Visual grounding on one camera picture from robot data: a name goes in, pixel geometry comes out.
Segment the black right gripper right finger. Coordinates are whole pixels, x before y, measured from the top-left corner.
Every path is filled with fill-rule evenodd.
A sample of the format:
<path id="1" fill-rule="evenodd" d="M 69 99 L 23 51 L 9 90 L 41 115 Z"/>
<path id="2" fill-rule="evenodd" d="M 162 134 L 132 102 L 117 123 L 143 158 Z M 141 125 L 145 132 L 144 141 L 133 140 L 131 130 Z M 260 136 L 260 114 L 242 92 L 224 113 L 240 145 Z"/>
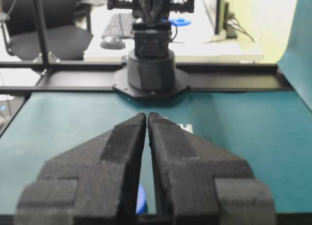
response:
<path id="1" fill-rule="evenodd" d="M 150 113 L 156 210 L 175 225 L 274 225 L 269 187 L 248 161 Z"/>

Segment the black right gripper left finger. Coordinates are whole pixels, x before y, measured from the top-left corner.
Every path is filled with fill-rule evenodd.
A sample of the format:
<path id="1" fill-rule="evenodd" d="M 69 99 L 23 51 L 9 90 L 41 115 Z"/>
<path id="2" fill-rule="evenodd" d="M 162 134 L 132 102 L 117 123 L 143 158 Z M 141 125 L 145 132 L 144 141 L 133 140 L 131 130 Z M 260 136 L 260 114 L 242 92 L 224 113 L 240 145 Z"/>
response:
<path id="1" fill-rule="evenodd" d="M 146 115 L 45 162 L 26 186 L 17 225 L 116 225 L 136 213 Z"/>

